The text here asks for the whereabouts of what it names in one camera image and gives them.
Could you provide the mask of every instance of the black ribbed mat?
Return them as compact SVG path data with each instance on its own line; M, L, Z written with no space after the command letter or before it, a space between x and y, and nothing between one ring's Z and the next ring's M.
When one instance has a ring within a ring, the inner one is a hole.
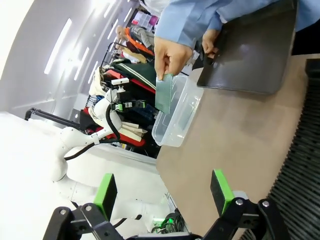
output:
M304 106L277 179L268 194L292 240L320 240L320 59L308 59ZM246 231L240 240L253 240Z

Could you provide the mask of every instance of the transparent plastic container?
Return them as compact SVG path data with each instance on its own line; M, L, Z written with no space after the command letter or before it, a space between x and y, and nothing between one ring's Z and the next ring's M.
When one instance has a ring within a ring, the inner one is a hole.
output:
M159 146L181 146L203 93L203 88L187 76L173 78L170 113L160 111L152 129L152 137Z

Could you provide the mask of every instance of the person's right hand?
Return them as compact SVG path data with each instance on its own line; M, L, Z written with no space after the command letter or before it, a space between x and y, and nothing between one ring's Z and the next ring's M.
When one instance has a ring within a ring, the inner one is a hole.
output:
M209 58L214 58L217 49L214 46L214 42L219 35L219 31L214 29L208 29L203 37L202 37L202 47L205 54L208 55Z
M178 75L191 58L193 50L186 45L165 40L160 37L154 38L154 68L156 76L162 80L164 74Z

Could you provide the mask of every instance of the tabletop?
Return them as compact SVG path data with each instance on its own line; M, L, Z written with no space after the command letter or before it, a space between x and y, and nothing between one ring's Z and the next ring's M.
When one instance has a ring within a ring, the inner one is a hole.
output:
M182 146L162 146L157 170L193 233L203 236L219 217L210 191L213 169L222 169L231 188L252 202L266 197L299 122L311 58L320 54L290 57L274 95L204 89ZM190 78L197 81L201 71Z

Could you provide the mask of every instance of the fluorescent light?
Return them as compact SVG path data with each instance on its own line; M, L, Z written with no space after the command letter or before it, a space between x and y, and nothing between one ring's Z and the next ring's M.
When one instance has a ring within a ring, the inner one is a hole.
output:
M83 56L82 56L82 59L81 59L81 62L80 62L80 65L78 67L78 70L76 71L75 75L74 75L74 79L73 80L77 80L78 76L79 76L79 73L80 73L80 70L82 68L82 65L84 64L85 60L86 60L86 57L88 55L88 52L89 52L89 48L87 47Z
M115 37L114 38L114 40L113 40L113 42L112 42L112 44L111 44L111 46L110 46L110 48L109 48L109 50L111 50L113 47L114 47L114 45L115 45L115 41L117 40L117 37Z
M98 66L98 61L95 62L95 65L94 65L94 67L93 67L93 69L92 69L92 72L91 72L91 75L90 75L90 77L89 77L88 84L90 84L91 79L92 79L92 77L94 76L94 73L95 73L95 71L96 71L97 66Z
M128 19L128 17L129 17L129 14L131 13L131 11L132 11L132 8L130 8L130 10L128 11L128 13L126 14L126 16L125 16L125 19L124 19L124 23L127 21L127 19Z
M113 27L111 28L111 31L109 32L109 35L108 35L108 40L109 38L111 37L113 31L115 30L115 27L117 26L117 23L118 23L118 19L115 21L115 23L113 24Z
M106 9L105 13L104 13L104 18L106 18L106 16L108 15L108 13L110 12L110 10L112 9L112 6L114 5L115 0L111 0L110 1L110 5L108 6L108 8Z
M46 64L46 66L45 66L44 74L49 74L50 73L52 65L54 64L56 56L57 56L57 54L59 52L59 49L60 49L60 47L61 47L61 45L62 45L62 43L63 43L63 41L64 41L68 31L69 31L69 29L70 29L71 24L72 24L72 21L71 21L70 18L68 18L68 20L66 21L66 23L65 23L65 25L64 25L64 27L63 27L63 29L62 29L59 37L58 37L58 40L56 41L56 43L55 43L55 45L53 47L53 50L52 50L51 55L49 57L49 60L48 60L48 62Z

